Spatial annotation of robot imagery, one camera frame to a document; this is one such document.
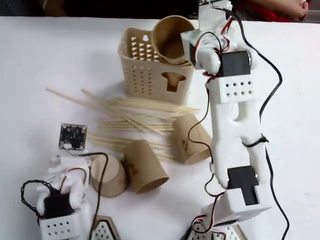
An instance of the perforated basket wall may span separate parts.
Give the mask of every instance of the perforated basket wall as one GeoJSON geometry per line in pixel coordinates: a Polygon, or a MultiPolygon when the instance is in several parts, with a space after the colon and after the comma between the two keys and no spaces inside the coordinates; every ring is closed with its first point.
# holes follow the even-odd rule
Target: perforated basket wall
{"type": "Polygon", "coordinates": [[[127,28],[118,47],[118,54],[121,57],[127,95],[178,105],[185,102],[194,67],[189,63],[176,66],[160,62],[151,45],[151,31],[127,28]],[[168,86],[168,73],[181,78],[174,89],[168,86]]]}

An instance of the dark background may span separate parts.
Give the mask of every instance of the dark background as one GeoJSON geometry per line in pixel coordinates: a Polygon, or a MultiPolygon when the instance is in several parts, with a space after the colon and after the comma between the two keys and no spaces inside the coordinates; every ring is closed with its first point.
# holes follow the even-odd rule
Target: dark background
{"type": "MultiPolygon", "coordinates": [[[[44,16],[40,2],[43,0],[0,0],[0,15],[44,16]]],[[[194,18],[198,11],[198,0],[47,0],[47,6],[59,2],[70,17],[161,19],[181,15],[194,18]]]]}

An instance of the white table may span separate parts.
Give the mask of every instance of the white table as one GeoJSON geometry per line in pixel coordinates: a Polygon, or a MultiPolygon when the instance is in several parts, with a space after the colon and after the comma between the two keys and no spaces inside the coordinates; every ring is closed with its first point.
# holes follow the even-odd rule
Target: white table
{"type": "MultiPolygon", "coordinates": [[[[40,239],[33,212],[21,204],[23,182],[38,179],[57,152],[60,124],[95,128],[98,113],[45,91],[83,98],[81,88],[111,98],[123,95],[117,47],[127,27],[151,30],[156,20],[0,17],[1,239],[40,239]]],[[[291,228],[287,239],[317,239],[320,213],[320,25],[245,22],[248,40],[281,70],[284,83],[263,119],[263,133],[275,172],[274,185],[291,228]]],[[[278,79],[262,60],[256,73],[262,97],[278,79]]],[[[188,105],[206,106],[205,78],[194,75],[188,105]]],[[[211,134],[211,120],[204,122],[211,134]]],[[[87,145],[90,151],[98,148],[87,145]]],[[[123,240],[177,240],[212,199],[203,190],[209,160],[184,166],[165,162],[170,180],[137,195],[128,190],[102,198],[100,215],[111,216],[123,240]]],[[[91,187],[87,199],[96,207],[91,187]]],[[[34,187],[26,197],[35,203],[34,187]]],[[[278,240],[285,220],[275,207],[241,225],[250,240],[278,240]]]]}

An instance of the cable tie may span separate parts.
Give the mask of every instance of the cable tie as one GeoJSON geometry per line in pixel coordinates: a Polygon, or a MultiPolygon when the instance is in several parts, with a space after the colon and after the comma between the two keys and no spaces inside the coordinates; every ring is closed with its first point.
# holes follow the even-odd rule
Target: cable tie
{"type": "Polygon", "coordinates": [[[254,146],[258,145],[259,143],[269,143],[269,140],[261,133],[261,136],[258,141],[252,143],[252,144],[245,144],[242,142],[242,144],[247,148],[253,148],[254,146]]]}

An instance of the paper cup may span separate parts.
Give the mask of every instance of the paper cup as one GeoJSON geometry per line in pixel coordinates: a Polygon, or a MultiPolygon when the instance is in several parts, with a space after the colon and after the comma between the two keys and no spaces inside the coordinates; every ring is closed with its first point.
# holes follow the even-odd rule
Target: paper cup
{"type": "MultiPolygon", "coordinates": [[[[188,133],[192,126],[198,123],[198,119],[192,113],[176,117],[173,122],[173,131],[182,153],[184,164],[195,164],[210,157],[207,146],[201,143],[194,143],[188,139],[188,133]]],[[[210,146],[211,137],[201,124],[195,126],[190,133],[193,141],[204,142],[210,146]]]]}
{"type": "Polygon", "coordinates": [[[192,23],[183,16],[173,15],[161,19],[153,28],[151,42],[164,63],[184,64],[184,47],[180,34],[194,30],[192,23]]]}
{"type": "Polygon", "coordinates": [[[146,140],[128,144],[123,154],[124,166],[137,194],[156,189],[168,181],[168,175],[146,140]]]}
{"type": "MultiPolygon", "coordinates": [[[[91,180],[94,188],[99,190],[101,175],[105,167],[106,157],[98,156],[92,162],[91,180]]],[[[101,195],[115,197],[126,189],[126,172],[122,164],[114,156],[108,154],[108,163],[102,179],[101,195]]]]}

